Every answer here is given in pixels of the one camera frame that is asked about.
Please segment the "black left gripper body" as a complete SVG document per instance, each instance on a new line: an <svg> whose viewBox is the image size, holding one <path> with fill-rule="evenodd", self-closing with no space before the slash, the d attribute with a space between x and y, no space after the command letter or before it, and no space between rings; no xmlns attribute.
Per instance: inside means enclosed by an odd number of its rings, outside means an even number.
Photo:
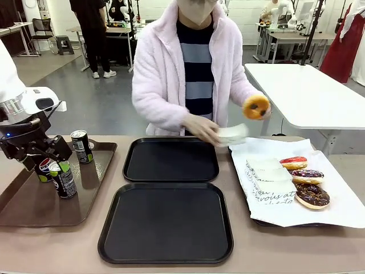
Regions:
<svg viewBox="0 0 365 274"><path fill-rule="evenodd" d="M1 149L8 159L19 162L28 154L45 155L50 144L46 131L50 126L47 118L29 118L27 122L1 126Z"/></svg>

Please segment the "person's right hand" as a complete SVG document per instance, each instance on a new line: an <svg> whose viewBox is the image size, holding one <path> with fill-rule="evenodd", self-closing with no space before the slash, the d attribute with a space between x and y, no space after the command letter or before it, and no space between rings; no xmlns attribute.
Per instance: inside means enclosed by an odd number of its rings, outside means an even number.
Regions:
<svg viewBox="0 0 365 274"><path fill-rule="evenodd" d="M208 118L187 114L182 126L193 136L214 146L220 145L219 126Z"/></svg>

